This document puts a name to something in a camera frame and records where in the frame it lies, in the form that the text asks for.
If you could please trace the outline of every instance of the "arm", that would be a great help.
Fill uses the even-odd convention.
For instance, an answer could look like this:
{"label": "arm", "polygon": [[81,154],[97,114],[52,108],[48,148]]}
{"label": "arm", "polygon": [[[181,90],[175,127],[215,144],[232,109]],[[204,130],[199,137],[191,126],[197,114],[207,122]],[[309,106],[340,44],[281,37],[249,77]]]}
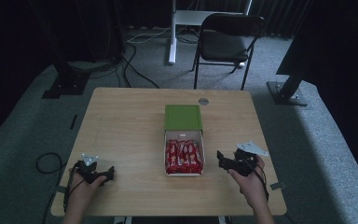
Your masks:
{"label": "arm", "polygon": [[[264,168],[263,160],[257,156],[258,165]],[[262,176],[261,169],[257,166],[255,170]],[[272,224],[274,220],[272,214],[269,211],[269,205],[267,203],[266,193],[263,185],[257,178],[255,173],[251,173],[248,176],[242,176],[235,170],[228,170],[228,173],[234,178],[234,180],[240,186],[240,192],[246,198],[249,206],[252,207],[255,215],[255,221],[257,224]]]}
{"label": "arm", "polygon": [[102,175],[94,180],[92,184],[89,184],[87,181],[84,181],[83,176],[77,172],[74,173],[70,189],[71,194],[68,199],[65,216],[63,217],[63,224],[81,223],[92,198],[105,179],[106,176]]}

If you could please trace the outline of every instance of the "green lid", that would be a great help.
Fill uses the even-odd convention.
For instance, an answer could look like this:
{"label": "green lid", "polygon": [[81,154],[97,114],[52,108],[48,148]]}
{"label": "green lid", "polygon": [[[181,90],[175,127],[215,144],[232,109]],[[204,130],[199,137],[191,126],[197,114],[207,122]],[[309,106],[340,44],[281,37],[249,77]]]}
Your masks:
{"label": "green lid", "polygon": [[165,105],[165,130],[202,130],[199,105]]}

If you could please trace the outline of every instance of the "green box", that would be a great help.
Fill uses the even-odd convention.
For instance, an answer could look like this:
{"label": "green box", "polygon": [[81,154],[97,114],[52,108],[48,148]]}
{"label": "green box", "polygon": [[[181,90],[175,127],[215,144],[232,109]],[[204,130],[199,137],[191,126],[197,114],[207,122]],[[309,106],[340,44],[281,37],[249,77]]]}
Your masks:
{"label": "green box", "polygon": [[[202,119],[199,105],[165,105],[164,163],[167,160],[167,143],[170,140],[194,140],[205,166],[202,137]],[[201,174],[167,174],[167,176],[200,176]]]}
{"label": "green box", "polygon": [[165,105],[165,130],[202,130],[199,105]]}

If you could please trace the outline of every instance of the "tripod base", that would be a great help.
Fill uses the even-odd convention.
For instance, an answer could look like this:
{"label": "tripod base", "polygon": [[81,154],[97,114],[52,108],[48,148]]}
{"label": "tripod base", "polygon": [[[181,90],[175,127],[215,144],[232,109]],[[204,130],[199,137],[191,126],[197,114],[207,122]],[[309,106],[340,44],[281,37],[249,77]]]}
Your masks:
{"label": "tripod base", "polygon": [[42,99],[59,99],[61,95],[81,95],[89,81],[90,73],[72,71],[75,80],[65,82],[60,74],[55,79],[50,90],[43,93]]}
{"label": "tripod base", "polygon": [[269,92],[271,93],[276,105],[308,105],[300,89],[297,89],[295,94],[293,94],[293,96],[291,96],[289,99],[282,98],[280,92],[283,84],[284,82],[267,82]]}

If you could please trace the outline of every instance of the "black cable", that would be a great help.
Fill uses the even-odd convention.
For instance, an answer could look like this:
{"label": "black cable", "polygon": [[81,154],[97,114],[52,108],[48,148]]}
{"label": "black cable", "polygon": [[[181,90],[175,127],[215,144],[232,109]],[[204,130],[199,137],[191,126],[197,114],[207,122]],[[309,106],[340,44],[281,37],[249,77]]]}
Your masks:
{"label": "black cable", "polygon": [[111,74],[114,74],[116,71],[117,71],[117,68],[116,68],[114,71],[109,72],[109,73],[106,73],[106,74],[101,75],[101,76],[99,76],[99,77],[89,77],[89,78],[90,78],[90,79],[92,79],[92,78],[94,79],[94,78],[107,77],[107,76],[109,76],[109,75],[111,75]]}
{"label": "black cable", "polygon": [[[177,38],[178,40],[183,39],[184,41],[181,41],[181,42],[183,42],[183,43],[189,43],[189,44],[193,44],[193,42],[197,42],[198,40],[186,40],[186,39],[184,39],[184,38],[182,38],[182,37],[179,37],[180,35],[193,35],[193,36],[195,36],[195,37],[200,37],[197,32],[192,31],[192,30],[188,30],[188,33],[184,33],[184,34],[182,33],[182,31],[176,32],[176,38]],[[155,36],[155,37],[153,37],[153,39],[158,39],[158,38],[171,38],[171,37],[172,37],[172,35],[169,34],[169,33],[167,33],[167,34],[165,34],[165,35]],[[127,43],[128,43],[128,44],[143,44],[143,43],[145,43],[146,41],[144,41],[144,42],[127,42]]]}
{"label": "black cable", "polygon": [[128,45],[130,45],[131,47],[133,47],[134,52],[133,52],[133,54],[131,55],[131,57],[130,57],[130,59],[129,59],[128,61],[127,61],[124,57],[122,57],[122,59],[126,62],[126,66],[124,67],[124,73],[123,73],[123,74],[124,74],[124,80],[125,80],[125,82],[127,83],[127,86],[128,86],[128,87],[131,87],[131,84],[130,84],[130,82],[128,81],[128,79],[127,79],[127,74],[126,74],[127,67],[130,66],[130,68],[132,68],[132,70],[133,70],[136,74],[138,74],[138,76],[140,76],[140,77],[146,79],[147,81],[149,81],[150,83],[152,83],[157,89],[159,89],[159,86],[158,86],[153,80],[151,80],[150,78],[145,77],[144,75],[142,75],[140,72],[138,72],[138,71],[131,65],[131,61],[132,61],[133,57],[134,57],[135,54],[136,54],[136,47],[133,46],[133,45],[130,44],[130,43],[128,43]]}
{"label": "black cable", "polygon": [[73,65],[70,65],[75,71],[77,72],[84,72],[84,73],[95,73],[95,72],[105,72],[105,71],[109,71],[112,68],[117,67],[118,62],[115,61],[111,61],[107,64],[103,64],[103,65],[99,65],[96,67],[91,67],[91,68],[81,68],[81,67],[76,67]]}
{"label": "black cable", "polygon": [[263,181],[263,178],[261,178],[260,174],[255,170],[255,168],[253,168],[253,166],[251,164],[249,164],[249,162],[243,156],[242,156],[242,160],[245,161],[245,163],[249,166],[249,168],[255,173],[257,178],[260,180],[261,184],[263,185],[264,193],[266,194],[266,198],[268,201],[269,200],[269,192],[267,191],[267,178],[266,178],[266,174],[264,173],[264,170],[257,164],[257,166],[260,168],[261,172],[263,173],[263,176],[264,176],[264,181]]}
{"label": "black cable", "polygon": [[86,181],[86,180],[83,179],[83,180],[80,181],[78,184],[76,184],[76,186],[74,186],[74,188],[69,192],[68,198],[69,198],[69,196],[71,196],[71,193],[74,192],[74,190],[75,190],[77,187],[79,187],[79,185],[80,185],[81,183],[83,183],[84,181]]}
{"label": "black cable", "polygon": [[189,39],[185,39],[182,37],[177,36],[176,39],[182,43],[185,44],[197,44],[199,41],[198,40],[189,40]]}
{"label": "black cable", "polygon": [[71,191],[69,191],[72,186],[72,178],[74,177],[76,167],[78,166],[79,166],[79,162],[76,162],[74,167],[72,167],[71,174],[69,175],[68,184],[66,186],[65,193],[63,195],[63,212],[66,212],[66,208],[68,207],[69,196],[71,195],[72,191],[74,191],[74,189],[77,188],[84,181],[83,179],[83,181],[78,183]]}
{"label": "black cable", "polygon": [[118,79],[118,87],[120,88],[121,87],[121,78],[120,78],[120,75],[118,74],[118,69],[116,69],[116,76],[117,76],[117,79]]}
{"label": "black cable", "polygon": [[[50,171],[45,171],[45,170],[42,170],[40,167],[39,167],[39,162],[42,160],[42,158],[46,157],[46,156],[55,156],[58,158],[58,161],[60,163],[60,166],[56,169],[53,169],[53,170],[50,170]],[[62,159],[60,157],[59,154],[55,153],[55,152],[47,152],[47,153],[44,153],[42,154],[41,156],[39,156],[37,159],[36,159],[36,162],[35,162],[35,168],[36,170],[39,172],[39,173],[42,173],[44,175],[50,175],[50,174],[53,174],[53,173],[56,173],[56,172],[59,172],[59,175],[58,175],[58,178],[57,178],[57,182],[56,182],[56,186],[59,186],[60,184],[60,180],[61,180],[61,176],[62,176],[62,168],[64,168],[66,166],[66,162],[65,163],[62,163]],[[45,214],[43,215],[43,219],[42,219],[42,223],[46,223],[46,217],[48,216],[48,209],[51,207],[51,203],[54,199],[54,195],[55,193],[51,193],[51,196],[48,200],[48,204],[45,208]]]}

